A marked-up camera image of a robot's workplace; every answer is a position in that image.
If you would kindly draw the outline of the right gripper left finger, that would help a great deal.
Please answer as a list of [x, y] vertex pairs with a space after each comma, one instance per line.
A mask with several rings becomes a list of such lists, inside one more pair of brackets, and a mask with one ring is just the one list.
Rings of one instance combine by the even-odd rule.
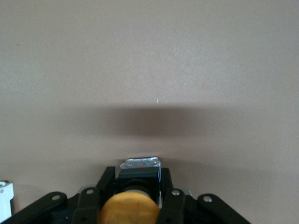
[[87, 187], [79, 195], [73, 214], [75, 224], [98, 224], [104, 203], [114, 195], [115, 167], [106, 167], [94, 187]]

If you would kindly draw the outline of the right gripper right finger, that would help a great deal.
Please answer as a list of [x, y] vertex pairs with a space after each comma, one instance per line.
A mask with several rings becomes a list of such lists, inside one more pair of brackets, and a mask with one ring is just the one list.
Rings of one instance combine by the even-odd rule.
[[174, 188], [169, 168], [161, 170], [162, 207], [157, 217], [158, 224], [183, 224], [185, 212], [185, 194]]

